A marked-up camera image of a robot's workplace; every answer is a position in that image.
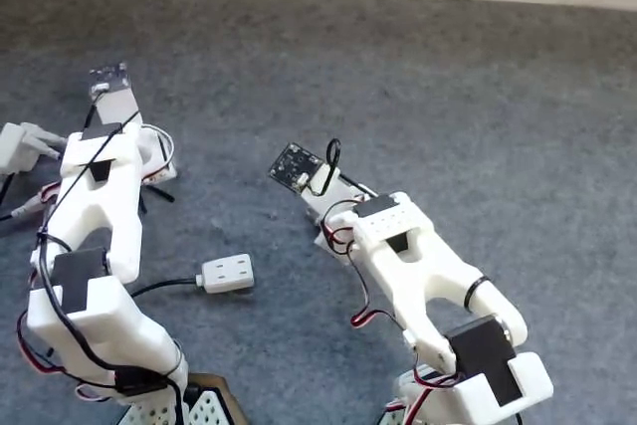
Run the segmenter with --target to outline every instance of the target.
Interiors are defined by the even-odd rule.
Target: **black circuit board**
[[[130,88],[130,77],[125,62],[93,69],[89,75],[92,88],[98,92],[118,92]]]
[[[315,154],[295,143],[290,143],[270,167],[270,177],[295,193],[301,194],[322,164],[323,160]]]

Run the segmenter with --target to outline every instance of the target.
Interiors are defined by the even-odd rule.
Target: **plug connector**
[[[197,286],[208,294],[252,288],[255,277],[250,255],[239,254],[204,263],[196,276]]]

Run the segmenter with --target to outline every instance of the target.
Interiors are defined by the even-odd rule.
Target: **electrical cable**
[[[363,186],[362,184],[358,183],[357,181],[354,181],[353,179],[345,176],[343,173],[340,174],[340,179],[342,179],[345,183],[348,183],[350,186],[353,186],[354,188],[357,188],[359,191],[368,194],[369,196],[371,196],[372,198],[377,198],[378,197],[378,193],[376,193],[375,191],[372,191],[371,189],[369,189],[366,186]]]
[[[84,120],[84,125],[82,126],[82,129],[87,129],[89,126],[91,126],[93,117],[95,116],[96,111],[98,110],[98,102],[105,94],[106,92],[100,92],[96,96],[96,98],[91,102],[91,107],[89,108],[89,111],[87,112],[87,117]]]
[[[120,133],[124,129],[124,127],[127,124],[129,124],[138,114],[139,114],[139,111],[136,111],[124,123],[122,123],[119,126],[119,128],[115,129],[114,131],[112,131],[108,135],[108,137],[106,138],[105,142],[100,146],[100,148],[98,148],[98,151],[93,155],[93,157],[89,160],[89,162],[85,165],[85,167],[80,171],[78,177],[76,177],[75,181],[71,184],[69,189],[67,189],[65,194],[62,195],[62,197],[60,197],[58,202],[52,208],[51,213],[46,217],[46,219],[45,219],[45,221],[43,223],[43,226],[40,229],[39,234],[38,234],[38,246],[40,247],[39,275],[40,275],[40,278],[42,280],[45,293],[47,294],[47,297],[49,298],[49,302],[51,303],[51,306],[52,306],[52,308],[54,310],[54,313],[56,314],[56,316],[58,317],[60,322],[64,325],[64,327],[67,329],[67,331],[71,334],[71,336],[74,338],[74,340],[78,343],[78,346],[80,347],[82,352],[87,356],[87,358],[91,362],[93,362],[95,365],[97,365],[99,368],[103,368],[104,370],[109,370],[109,371],[112,371],[112,372],[115,372],[115,373],[128,370],[128,371],[151,372],[151,373],[155,373],[157,375],[160,375],[162,377],[162,379],[165,380],[165,383],[167,384],[167,386],[171,387],[173,389],[173,391],[175,392],[176,423],[177,423],[177,425],[184,425],[183,413],[182,413],[182,410],[181,410],[181,401],[182,401],[181,400],[181,391],[179,389],[179,386],[175,383],[174,380],[169,378],[167,375],[162,375],[159,372],[155,372],[153,370],[148,370],[148,369],[145,369],[143,367],[134,366],[134,365],[116,365],[116,364],[111,364],[111,363],[106,362],[102,358],[100,358],[98,355],[96,355],[96,353],[91,349],[91,346],[89,345],[89,342],[84,337],[84,335],[75,327],[75,325],[69,320],[67,315],[62,310],[62,307],[60,306],[60,302],[58,301],[58,297],[56,296],[55,291],[53,289],[53,285],[51,283],[51,276],[49,274],[49,268],[47,266],[47,260],[46,260],[46,258],[47,258],[47,242],[52,240],[51,239],[52,236],[49,235],[48,231],[47,231],[47,227],[49,225],[49,222],[51,221],[51,218],[58,211],[58,209],[60,208],[60,205],[68,197],[69,193],[73,190],[73,188],[76,186],[78,181],[80,181],[82,176],[93,165],[93,163],[95,162],[97,157],[100,155],[100,153],[102,153],[102,151],[104,151],[104,149],[110,143],[110,141],[114,138],[114,136],[116,134]],[[93,384],[91,384],[90,382],[88,382],[86,380],[81,380],[81,382],[87,383],[89,385],[93,385]],[[111,388],[111,387],[115,388],[114,385],[108,385],[107,387],[108,388]]]
[[[458,373],[458,372],[454,373],[453,375],[448,376],[444,381],[453,379],[454,382],[452,384],[450,384],[450,385],[445,385],[443,383],[431,382],[431,381],[425,380],[418,373],[418,352],[415,352],[415,359],[414,359],[414,365],[412,367],[412,371],[413,371],[414,381],[416,383],[419,383],[423,387],[427,387],[427,388],[434,388],[434,389],[437,389],[437,388],[453,388],[454,386],[456,386],[458,384],[458,382],[460,381],[460,378],[461,378],[461,374]]]
[[[100,397],[98,395],[96,396],[87,395],[85,392],[82,391],[82,388],[84,386],[85,385],[83,383],[79,383],[78,385],[76,385],[76,388],[75,388],[76,397],[78,397],[80,400],[84,402],[92,402],[92,403],[107,402],[110,400],[110,397]]]
[[[159,171],[161,171],[162,169],[167,168],[170,165],[170,162],[172,161],[172,158],[175,155],[175,142],[172,139],[172,136],[170,136],[166,131],[161,129],[159,126],[155,126],[154,124],[150,124],[150,123],[144,123],[141,127],[142,128],[147,128],[147,129],[152,129],[153,131],[155,131],[160,136],[163,136],[164,139],[168,142],[168,153],[164,156],[165,157],[164,162],[161,164],[160,167],[154,169],[153,171],[151,171],[149,173],[145,173],[143,175],[143,177],[141,178],[141,180],[144,181],[144,180],[154,176]]]
[[[336,169],[338,168],[339,162],[340,162],[340,140],[338,138],[332,138],[327,144],[327,149],[325,151],[325,163],[327,164],[327,166],[329,166],[329,172],[327,173],[327,178],[325,179],[325,182],[322,185],[320,192],[316,192],[312,189],[311,186],[308,186],[308,189],[310,190],[310,193],[312,195],[325,196],[325,194],[327,193],[327,189],[331,185],[331,181],[333,179],[334,173],[336,172]],[[345,176],[342,172],[339,174],[339,177],[344,182],[346,182],[350,186],[355,187],[356,189],[358,189],[360,192],[364,194],[368,194],[369,196],[373,198],[378,196],[378,194],[376,194],[374,191],[367,188],[366,186],[363,186],[357,181],[354,181],[353,179]]]
[[[444,387],[445,382],[451,379],[455,380],[455,377],[446,376],[446,377],[442,377],[438,379],[438,382],[435,384],[436,385],[435,388],[445,388]],[[406,411],[405,413],[405,417],[403,419],[402,425],[412,425],[414,423],[414,420],[416,419],[416,415],[418,415],[418,412],[422,408],[422,404],[425,402],[425,400],[427,399],[427,397],[433,390],[434,390],[434,387],[427,387],[422,391],[422,393],[418,396],[414,404],[411,407],[408,407],[408,411]]]
[[[0,187],[0,206],[2,206],[2,202],[4,201],[4,198],[9,191],[9,187],[11,186],[14,177],[15,174],[11,173],[7,175],[7,177],[4,178],[4,181],[2,182],[2,187]]]
[[[329,248],[336,254],[340,255],[340,256],[344,256],[346,255],[346,251],[337,251],[334,248],[334,243],[338,244],[338,245],[343,245],[346,244],[344,241],[340,241],[337,238],[334,237],[334,235],[338,232],[338,231],[345,231],[345,230],[351,230],[351,228],[339,228],[335,231],[331,231],[327,225],[325,224],[325,221],[327,219],[327,216],[329,215],[329,213],[331,212],[332,209],[334,209],[336,206],[342,205],[342,204],[358,204],[360,203],[359,200],[357,199],[341,199],[340,201],[336,201],[334,204],[332,204],[331,206],[329,206],[327,208],[327,210],[325,211],[325,214],[322,215],[322,218],[320,219],[320,221],[318,222],[318,226],[320,227],[320,230],[322,231],[325,240],[327,241],[327,245],[329,246]]]
[[[197,281],[195,278],[180,278],[180,279],[169,279],[167,281],[160,281],[158,283],[151,284],[146,286],[145,288],[141,288],[137,291],[134,291],[130,294],[132,298],[136,298],[137,296],[141,296],[149,291],[154,291],[155,289],[165,288],[167,286],[187,286],[187,285],[197,285]]]
[[[308,186],[310,193],[314,196],[325,196],[327,193],[327,189],[331,184],[331,179],[336,172],[336,168],[338,167],[338,162],[340,161],[340,140],[338,138],[332,138],[327,144],[327,150],[325,151],[325,163],[329,166],[329,173],[327,174],[327,178],[325,179],[325,183],[322,184],[322,188],[320,192],[315,192],[311,186]]]
[[[393,314],[391,314],[388,311],[385,311],[383,309],[373,309],[371,311],[369,310],[370,300],[369,300],[369,289],[367,288],[367,282],[365,281],[365,278],[363,277],[362,273],[360,272],[360,269],[358,268],[358,266],[356,266],[356,263],[351,258],[351,247],[353,246],[353,244],[354,244],[354,241],[350,241],[347,244],[345,250],[346,250],[347,258],[349,259],[349,263],[352,265],[352,267],[356,271],[356,275],[358,276],[358,279],[360,281],[360,286],[362,288],[362,292],[363,292],[363,296],[364,296],[364,305],[360,309],[360,311],[358,311],[356,314],[354,314],[349,319],[349,323],[354,328],[363,328],[366,325],[368,325],[376,316],[384,315],[384,316],[387,316],[388,318],[390,318],[391,321],[393,323],[395,323],[396,326],[402,332],[403,331],[403,326],[400,324],[400,322],[398,322],[398,320],[396,319],[396,317]]]

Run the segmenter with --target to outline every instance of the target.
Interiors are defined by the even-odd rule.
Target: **black cable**
[[[87,129],[89,126],[91,126],[93,117],[96,115],[96,111],[98,110],[98,102],[100,101],[100,98],[104,96],[105,93],[106,92],[100,92],[98,96],[96,97],[96,99],[91,102],[91,107],[89,108],[89,111],[87,112],[87,117],[84,120],[84,126],[82,126],[82,129]]]
[[[51,236],[49,233],[45,233],[44,231],[38,232],[38,239],[51,241],[52,243],[56,243],[58,246],[61,246],[62,249],[66,250],[67,253],[72,253],[73,249],[69,246],[65,241],[60,238],[56,238],[55,236]]]
[[[338,167],[338,163],[340,162],[340,140],[338,138],[332,138],[331,141],[327,144],[327,151],[325,152],[325,162],[329,166],[329,173],[327,174],[327,178],[325,179],[325,183],[322,186],[322,189],[319,193],[316,193],[310,187],[310,193],[314,196],[324,196],[327,193],[327,189],[331,184],[331,180],[333,179],[334,173],[336,172],[336,168]],[[354,181],[348,176],[344,175],[342,172],[339,177],[350,186],[358,189],[361,193],[368,194],[372,198],[378,196],[371,189],[366,188],[362,184]]]
[[[167,281],[160,281],[158,283],[151,284],[146,286],[145,288],[141,288],[130,294],[132,298],[136,298],[137,296],[141,296],[149,291],[154,291],[155,289],[165,288],[167,286],[188,286],[188,285],[197,285],[197,281],[195,278],[181,278],[181,279],[169,279]]]
[[[340,140],[338,138],[332,138],[327,144],[327,150],[325,152],[325,162],[329,166],[329,173],[327,174],[327,178],[325,179],[325,183],[322,184],[322,189],[320,193],[316,193],[310,187],[310,193],[314,196],[324,196],[327,193],[327,189],[331,184],[331,179],[334,176],[334,172],[338,167],[338,162],[340,161]]]
[[[4,198],[7,195],[7,192],[9,191],[9,187],[11,186],[11,182],[13,181],[14,176],[15,174],[11,173],[6,178],[4,178],[4,181],[2,182],[2,187],[0,188],[0,206],[2,206]],[[7,219],[11,219],[11,217],[12,216],[10,214],[6,214],[0,217],[0,221],[6,221]]]
[[[376,193],[374,193],[371,189],[366,188],[365,186],[363,186],[362,184],[354,181],[353,179],[345,176],[344,174],[340,174],[340,179],[342,179],[345,183],[350,184],[351,186],[353,186],[354,188],[357,188],[360,192],[368,194],[369,196],[371,196],[372,198],[376,198],[378,197],[378,195]]]
[[[165,199],[169,203],[175,202],[175,197],[172,194],[165,192],[163,189],[159,189],[158,187],[153,186],[152,184],[148,184],[147,186],[145,186],[145,188],[151,193],[156,194],[160,198]]]

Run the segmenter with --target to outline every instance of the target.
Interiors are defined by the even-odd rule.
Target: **white robot link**
[[[511,416],[522,422],[520,412],[550,397],[553,387],[537,354],[515,351],[528,334],[520,312],[454,253],[407,194],[377,195],[339,170],[339,156],[337,139],[326,161],[291,143],[270,176],[307,203],[320,229],[315,243],[358,273],[365,307],[351,324],[362,327],[386,314],[415,352],[413,370],[396,379],[396,399],[387,411],[401,411],[407,425],[491,425]],[[393,314],[369,309],[359,266],[388,297]],[[434,298],[477,319],[443,335],[427,318],[427,302]],[[419,358],[426,365],[418,365]]]
[[[121,74],[122,69],[109,72]],[[104,123],[90,125],[89,119],[83,131],[69,136],[58,199],[45,216],[31,257],[36,274],[26,325],[55,351],[62,365],[53,364],[24,340],[24,315],[18,321],[21,349],[36,367],[77,380],[76,393],[134,404],[129,410],[136,414],[134,423],[190,423],[183,352],[124,287],[139,275],[140,187],[148,179],[174,177],[174,145],[168,141],[170,149],[163,154],[162,130],[150,129],[152,135],[144,136],[130,88],[102,89],[96,100]],[[85,239],[99,228],[111,232],[107,247],[83,248]],[[221,284],[218,274],[211,274],[212,268],[220,267],[218,260],[215,265],[204,264],[203,273],[192,281],[173,284],[196,284],[209,293],[251,287],[250,258],[234,258],[239,258],[234,263],[241,268],[236,274],[242,275],[240,279]]]

